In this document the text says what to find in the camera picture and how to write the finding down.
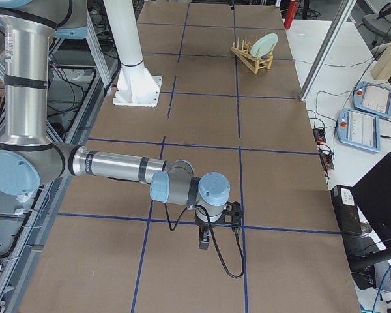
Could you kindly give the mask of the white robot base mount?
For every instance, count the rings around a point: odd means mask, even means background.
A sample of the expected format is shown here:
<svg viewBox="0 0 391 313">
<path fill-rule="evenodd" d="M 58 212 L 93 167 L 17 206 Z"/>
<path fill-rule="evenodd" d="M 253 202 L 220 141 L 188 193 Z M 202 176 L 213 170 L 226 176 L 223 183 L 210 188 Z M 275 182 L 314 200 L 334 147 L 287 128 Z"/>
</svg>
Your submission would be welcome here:
<svg viewBox="0 0 391 313">
<path fill-rule="evenodd" d="M 121 63 L 113 103 L 157 106 L 162 77 L 153 76 L 145 67 L 132 2 L 108 0 L 104 6 Z"/>
</svg>

